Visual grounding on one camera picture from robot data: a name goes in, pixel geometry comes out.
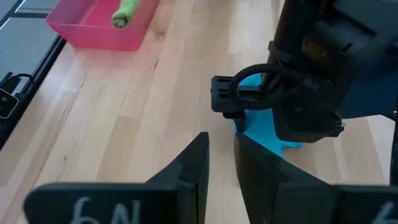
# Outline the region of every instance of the green object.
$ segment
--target green object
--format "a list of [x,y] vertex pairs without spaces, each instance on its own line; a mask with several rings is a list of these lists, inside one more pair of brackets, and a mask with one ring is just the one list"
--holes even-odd
[[140,0],[120,0],[119,9],[112,16],[112,23],[115,27],[127,27],[136,13]]

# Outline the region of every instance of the pink tray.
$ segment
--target pink tray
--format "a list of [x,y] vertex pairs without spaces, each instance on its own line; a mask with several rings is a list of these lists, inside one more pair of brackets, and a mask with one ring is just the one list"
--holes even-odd
[[74,47],[137,50],[159,0],[141,0],[132,23],[122,29],[112,25],[119,3],[120,0],[60,0],[46,20]]

